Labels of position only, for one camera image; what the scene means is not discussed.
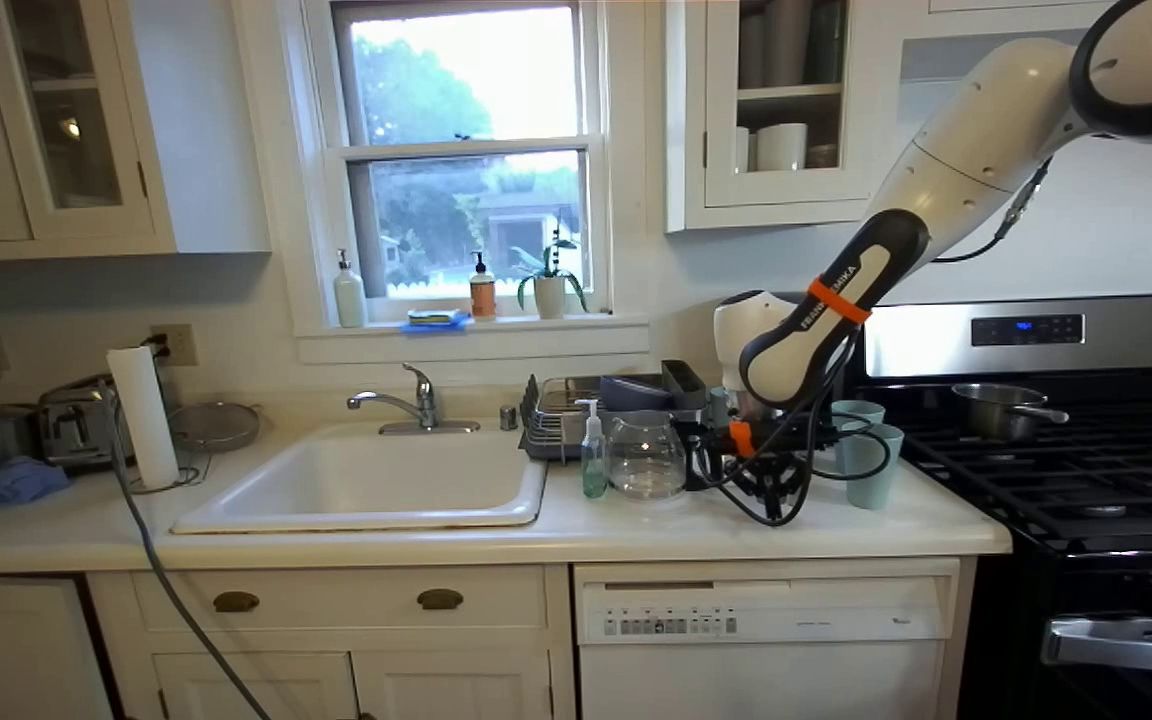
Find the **upper cabinet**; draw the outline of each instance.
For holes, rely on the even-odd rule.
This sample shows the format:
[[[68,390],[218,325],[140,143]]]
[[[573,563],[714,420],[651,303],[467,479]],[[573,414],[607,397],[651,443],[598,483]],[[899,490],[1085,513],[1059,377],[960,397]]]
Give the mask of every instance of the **upper cabinet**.
[[[0,260],[263,245],[230,0],[0,0]]]
[[[1111,0],[915,0],[910,35],[1017,35],[1089,27]]]
[[[891,119],[897,31],[865,0],[668,5],[668,226],[856,218]]]

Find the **cabinet handle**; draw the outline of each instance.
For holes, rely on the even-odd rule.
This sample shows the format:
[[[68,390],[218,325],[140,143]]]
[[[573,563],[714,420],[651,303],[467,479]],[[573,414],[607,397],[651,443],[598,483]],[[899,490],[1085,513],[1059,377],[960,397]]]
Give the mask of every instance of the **cabinet handle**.
[[[466,605],[466,596],[455,588],[430,588],[418,596],[418,605],[430,612],[454,612]]]
[[[261,596],[251,596],[251,590],[220,590],[220,596],[214,596],[214,607],[218,612],[251,612],[251,607],[261,607]]]

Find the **white sink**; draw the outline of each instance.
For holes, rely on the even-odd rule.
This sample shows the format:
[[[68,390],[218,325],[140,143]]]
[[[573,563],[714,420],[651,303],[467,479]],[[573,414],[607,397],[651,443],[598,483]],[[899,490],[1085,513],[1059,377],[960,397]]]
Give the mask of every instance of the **white sink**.
[[[509,432],[376,436],[326,426],[176,518],[180,536],[520,528],[545,497]]]

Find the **countertop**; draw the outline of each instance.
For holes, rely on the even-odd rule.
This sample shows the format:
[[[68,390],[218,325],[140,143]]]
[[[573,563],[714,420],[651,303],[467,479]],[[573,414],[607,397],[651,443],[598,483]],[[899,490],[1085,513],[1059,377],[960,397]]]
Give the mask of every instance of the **countertop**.
[[[839,556],[992,556],[1014,536],[925,472],[899,462],[885,513],[853,507],[843,483],[813,479],[784,528],[752,522],[720,490],[634,499],[579,497],[569,462],[548,466],[530,528],[476,530],[319,530],[319,536],[174,536],[174,518],[240,483],[314,422],[267,426],[251,448],[214,456],[203,479],[135,497],[167,568],[376,568],[376,563],[587,563],[587,558],[839,558]],[[117,476],[78,476],[36,502],[0,507],[0,572],[150,568]]]

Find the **stove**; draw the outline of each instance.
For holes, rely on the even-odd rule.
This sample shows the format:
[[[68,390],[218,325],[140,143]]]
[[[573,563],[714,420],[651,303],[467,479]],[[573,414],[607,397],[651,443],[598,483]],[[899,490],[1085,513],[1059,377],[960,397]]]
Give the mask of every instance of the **stove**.
[[[1063,406],[987,440],[953,385]],[[979,558],[960,717],[1152,717],[1152,296],[891,303],[847,397],[890,405],[904,461],[1014,528]]]

